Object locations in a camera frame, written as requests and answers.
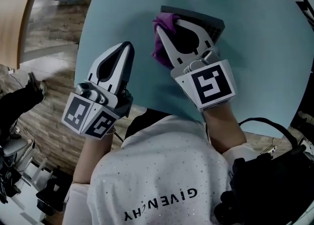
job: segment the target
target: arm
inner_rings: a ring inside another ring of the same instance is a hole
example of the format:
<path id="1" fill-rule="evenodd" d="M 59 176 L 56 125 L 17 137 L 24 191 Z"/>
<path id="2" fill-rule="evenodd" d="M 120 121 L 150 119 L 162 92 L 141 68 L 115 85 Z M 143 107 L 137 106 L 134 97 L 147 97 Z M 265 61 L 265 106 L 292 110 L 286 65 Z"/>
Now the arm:
<path id="1" fill-rule="evenodd" d="M 74 171 L 73 183 L 90 184 L 97 163 L 111 150 L 112 139 L 113 134 L 105 135 L 100 141 L 86 139 Z"/>
<path id="2" fill-rule="evenodd" d="M 245 135 L 228 103 L 207 109 L 204 117 L 211 144 L 219 153 L 246 143 Z"/>

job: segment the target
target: light blue table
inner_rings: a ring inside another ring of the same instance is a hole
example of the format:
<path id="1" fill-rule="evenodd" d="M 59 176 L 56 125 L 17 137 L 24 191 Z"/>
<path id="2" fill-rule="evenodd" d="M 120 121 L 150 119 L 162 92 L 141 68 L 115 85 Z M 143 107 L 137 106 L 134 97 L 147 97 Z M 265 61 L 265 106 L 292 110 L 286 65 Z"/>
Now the light blue table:
<path id="1" fill-rule="evenodd" d="M 102 52 L 131 41 L 135 58 L 128 90 L 134 103 L 201 120 L 170 71 L 151 58 L 152 20 L 161 5 L 222 19 L 226 28 L 217 45 L 235 77 L 237 96 L 232 108 L 237 120 L 266 117 L 289 126 L 305 91 L 314 55 L 314 33 L 293 0 L 92 0 L 80 40 L 75 84 L 87 78 Z M 281 137 L 261 123 L 247 123 L 243 129 Z"/>

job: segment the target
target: purple cloth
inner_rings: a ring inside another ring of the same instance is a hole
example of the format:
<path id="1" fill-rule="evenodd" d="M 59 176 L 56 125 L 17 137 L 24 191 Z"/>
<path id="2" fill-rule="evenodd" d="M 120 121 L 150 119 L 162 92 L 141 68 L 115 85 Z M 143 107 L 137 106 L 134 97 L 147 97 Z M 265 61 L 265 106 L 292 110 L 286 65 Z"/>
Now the purple cloth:
<path id="1" fill-rule="evenodd" d="M 170 36 L 176 34 L 176 29 L 173 23 L 180 19 L 178 15 L 167 12 L 160 12 L 157 15 L 157 18 L 153 20 L 154 22 L 154 33 L 155 33 L 155 50 L 152 53 L 154 59 L 156 59 L 161 65 L 172 69 L 173 65 L 171 64 L 168 54 L 162 44 L 159 34 L 157 33 L 157 26 L 160 26 L 165 33 Z"/>

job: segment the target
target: wooden floor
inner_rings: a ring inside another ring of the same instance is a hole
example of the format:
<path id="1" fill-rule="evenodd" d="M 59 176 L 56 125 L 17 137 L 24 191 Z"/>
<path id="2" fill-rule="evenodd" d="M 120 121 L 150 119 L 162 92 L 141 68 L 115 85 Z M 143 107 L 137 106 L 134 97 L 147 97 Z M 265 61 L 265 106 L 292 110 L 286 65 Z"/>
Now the wooden floor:
<path id="1" fill-rule="evenodd" d="M 91 0 L 81 0 L 76 4 L 65 4 L 54 0 L 35 0 L 28 26 L 26 50 L 60 43 L 79 43 L 90 2 Z M 45 100 L 24 113 L 17 126 L 23 136 L 35 140 L 36 161 L 40 162 L 46 156 L 49 160 L 48 167 L 53 169 L 60 166 L 68 173 L 73 173 L 84 143 L 83 137 L 74 134 L 61 123 L 68 95 L 74 91 L 76 57 L 77 52 L 41 57 L 23 63 L 21 69 L 13 74 L 23 86 L 27 83 L 26 74 L 30 71 L 33 71 L 38 80 L 46 81 L 48 91 Z M 19 89 L 19 83 L 6 72 L 7 68 L 1 66 L 0 87 L 4 93 Z M 134 106 L 130 118 L 117 123 L 117 133 L 124 137 L 128 125 L 141 113 L 143 109 Z M 290 149 L 290 144 L 285 139 L 250 133 L 246 135 L 248 142 L 259 152 L 272 143 L 278 145 L 276 156 Z M 121 142 L 115 137 L 112 148 L 116 149 L 120 145 Z"/>

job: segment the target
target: black backpack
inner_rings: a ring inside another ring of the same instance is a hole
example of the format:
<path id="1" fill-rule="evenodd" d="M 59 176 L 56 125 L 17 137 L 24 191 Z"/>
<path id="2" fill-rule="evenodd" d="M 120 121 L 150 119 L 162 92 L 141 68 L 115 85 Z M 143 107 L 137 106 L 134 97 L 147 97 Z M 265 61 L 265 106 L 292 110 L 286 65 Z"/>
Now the black backpack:
<path id="1" fill-rule="evenodd" d="M 251 161 L 236 159 L 232 191 L 221 195 L 214 213 L 223 225 L 286 225 L 294 223 L 314 200 L 314 156 L 283 126 L 265 118 L 247 121 L 267 123 L 291 142 L 292 150 L 273 159 L 264 153 Z"/>

